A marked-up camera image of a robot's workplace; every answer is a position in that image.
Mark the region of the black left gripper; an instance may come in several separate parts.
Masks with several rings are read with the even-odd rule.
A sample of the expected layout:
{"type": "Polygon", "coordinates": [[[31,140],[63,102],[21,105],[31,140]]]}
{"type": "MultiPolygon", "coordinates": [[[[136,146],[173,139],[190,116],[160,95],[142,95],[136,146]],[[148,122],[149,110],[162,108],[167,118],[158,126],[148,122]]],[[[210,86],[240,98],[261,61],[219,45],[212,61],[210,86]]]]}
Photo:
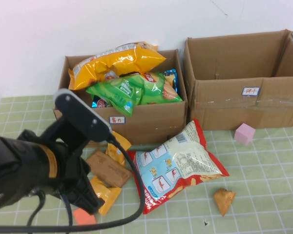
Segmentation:
{"type": "Polygon", "coordinates": [[[59,184],[55,194],[66,195],[70,204],[93,215],[105,202],[96,195],[87,176],[90,167],[81,157],[85,146],[85,143],[56,143],[59,184]]]}

